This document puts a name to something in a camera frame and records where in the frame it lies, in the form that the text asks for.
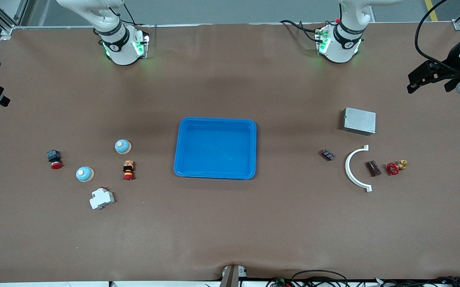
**white plastic arc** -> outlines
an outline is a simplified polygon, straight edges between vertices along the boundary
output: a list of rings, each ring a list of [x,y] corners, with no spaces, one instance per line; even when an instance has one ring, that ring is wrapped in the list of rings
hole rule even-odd
[[[347,156],[347,160],[345,160],[345,171],[347,173],[347,176],[349,179],[358,187],[363,187],[366,189],[366,192],[372,191],[372,186],[370,184],[365,184],[359,180],[356,179],[356,177],[352,174],[352,171],[350,171],[350,159],[354,156],[354,154],[359,153],[359,152],[367,152],[368,151],[368,145],[364,145],[362,149],[356,149],[354,152],[351,152],[349,156]]]

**brass valve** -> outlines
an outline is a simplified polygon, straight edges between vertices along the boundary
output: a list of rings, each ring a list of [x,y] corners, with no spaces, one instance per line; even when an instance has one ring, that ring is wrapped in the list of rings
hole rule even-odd
[[[406,160],[401,160],[398,164],[398,169],[403,170],[407,167],[407,161]]]

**brown table surface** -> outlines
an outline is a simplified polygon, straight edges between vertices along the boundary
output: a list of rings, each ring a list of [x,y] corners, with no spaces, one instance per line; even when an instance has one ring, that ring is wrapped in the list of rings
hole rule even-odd
[[[415,28],[371,24],[347,64],[280,25],[150,29],[150,58],[129,67],[107,60],[90,29],[14,31],[0,47],[11,99],[0,107],[0,281],[202,280],[230,263],[249,276],[460,275],[460,95],[442,83],[407,94],[424,61]],[[420,43],[443,59],[459,40],[444,22],[426,24]],[[338,129],[345,107],[376,112],[377,133]],[[254,120],[255,178],[176,176],[186,116]],[[129,154],[114,151],[119,138]],[[363,145],[352,169],[370,194],[344,170]],[[365,168],[401,159],[398,176]],[[75,178],[84,165],[88,183]],[[101,186],[117,202],[92,210]]]

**metal box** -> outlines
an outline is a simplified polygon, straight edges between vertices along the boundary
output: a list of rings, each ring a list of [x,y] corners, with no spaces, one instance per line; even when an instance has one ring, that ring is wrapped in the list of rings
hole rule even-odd
[[[343,130],[369,136],[375,133],[375,113],[352,108],[343,111]]]

